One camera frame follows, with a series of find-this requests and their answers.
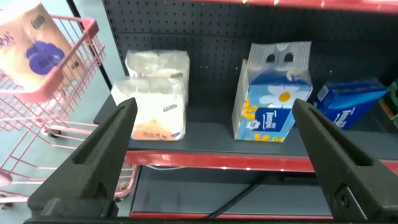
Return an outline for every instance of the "red shelf edge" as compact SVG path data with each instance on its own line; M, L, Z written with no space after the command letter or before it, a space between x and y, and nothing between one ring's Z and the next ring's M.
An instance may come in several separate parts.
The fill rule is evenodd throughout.
M308 157L253 156L237 154L210 154L166 151L128 151L126 164L153 166L181 166L211 169L242 169L289 172L314 172ZM398 175L398 161L382 160Z
M307 9L334 9L347 11L397 13L398 1L394 0L192 0L205 2L229 2L268 6L298 7Z

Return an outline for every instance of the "black cable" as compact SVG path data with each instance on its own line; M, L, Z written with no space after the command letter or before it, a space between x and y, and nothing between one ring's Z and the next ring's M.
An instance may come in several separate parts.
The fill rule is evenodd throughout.
M219 209L217 209L215 212L210 213L208 216L205 218L216 218L222 213L226 212L228 209L230 209L232 206L234 206L236 203L238 203L242 198L244 198L248 193L252 192L256 187L258 187L261 183L263 183L267 179L268 175L265 177L261 177L257 179L254 183L246 187L244 190L242 190L237 196L233 197L230 201L225 203L223 206L221 206Z

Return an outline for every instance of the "wrapped tissue package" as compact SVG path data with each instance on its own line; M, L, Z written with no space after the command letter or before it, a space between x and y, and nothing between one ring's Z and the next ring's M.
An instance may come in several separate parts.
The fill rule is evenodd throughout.
M134 97L138 112L131 138L175 141L185 135L185 85L181 78L129 78L111 90L118 105Z
M243 61L232 114L234 138L283 142L294 124L295 99L312 91L310 42L252 44Z
M376 78L327 82L319 91L314 106L339 128L348 129L386 92L386 87Z
M0 67L26 90L41 86L71 49L40 1L14 1L0 11ZM84 71L76 55L66 66L64 85Z
M126 67L130 77L181 78L185 85L188 102L189 56L180 50L129 50Z

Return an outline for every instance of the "white plastic wrap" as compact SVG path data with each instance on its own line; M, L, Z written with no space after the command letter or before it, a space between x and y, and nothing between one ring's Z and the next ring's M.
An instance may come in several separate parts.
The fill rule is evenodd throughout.
M188 101L189 56L180 50L129 50L126 66L130 77L182 78L185 85L185 99Z
M138 112L131 137L175 141L185 135L185 85L181 78L129 78L116 81L112 97L118 105L134 97Z

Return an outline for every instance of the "plastic packaging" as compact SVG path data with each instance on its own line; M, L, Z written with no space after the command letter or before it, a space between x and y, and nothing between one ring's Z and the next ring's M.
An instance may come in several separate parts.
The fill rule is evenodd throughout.
M17 1L0 11L0 67L24 89L37 89L71 49L39 1ZM82 66L80 59L72 55L63 84L68 85L82 74Z
M233 109L234 138L283 142L294 124L296 99L312 92L310 42L252 44L243 61Z
M138 112L131 137L135 140L175 141L185 135L185 85L181 78L131 78L114 84L118 105L134 97Z
M126 66L130 77L182 78L185 85L185 99L188 102L189 56L180 50L129 50Z

